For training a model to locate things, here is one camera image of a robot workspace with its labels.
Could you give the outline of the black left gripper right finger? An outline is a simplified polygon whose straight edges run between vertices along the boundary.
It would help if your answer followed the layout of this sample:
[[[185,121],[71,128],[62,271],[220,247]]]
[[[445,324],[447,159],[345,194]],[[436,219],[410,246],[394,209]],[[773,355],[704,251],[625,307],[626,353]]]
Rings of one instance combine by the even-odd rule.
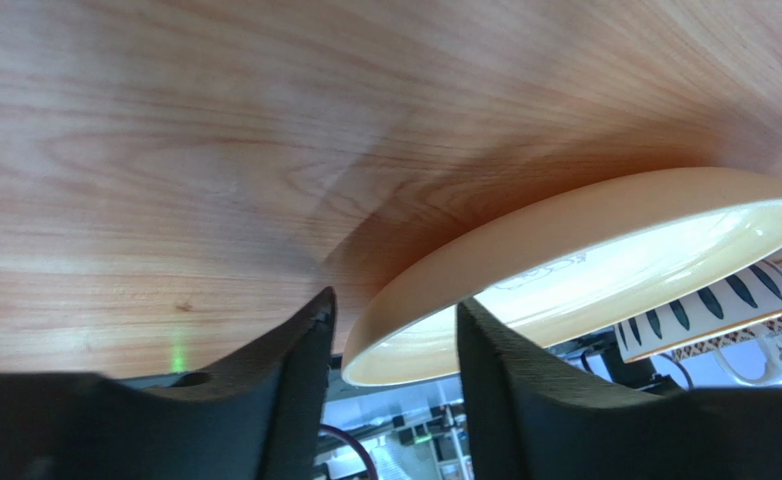
[[[782,388],[633,390],[471,299],[456,308],[456,332],[479,479],[782,479]]]

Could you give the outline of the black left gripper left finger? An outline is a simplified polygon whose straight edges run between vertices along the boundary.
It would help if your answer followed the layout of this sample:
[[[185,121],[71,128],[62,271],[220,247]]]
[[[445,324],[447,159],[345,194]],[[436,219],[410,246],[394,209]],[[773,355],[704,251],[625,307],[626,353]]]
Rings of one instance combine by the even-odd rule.
[[[168,386],[96,373],[0,374],[0,479],[307,479],[337,302]]]

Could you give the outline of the yellow plate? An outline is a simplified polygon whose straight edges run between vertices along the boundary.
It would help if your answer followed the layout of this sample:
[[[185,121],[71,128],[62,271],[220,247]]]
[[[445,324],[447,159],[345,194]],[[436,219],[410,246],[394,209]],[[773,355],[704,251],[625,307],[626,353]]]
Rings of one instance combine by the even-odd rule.
[[[390,281],[354,324],[343,379],[459,369],[455,307],[475,299],[549,347],[665,305],[782,248],[782,181],[716,167],[629,175],[521,208]]]

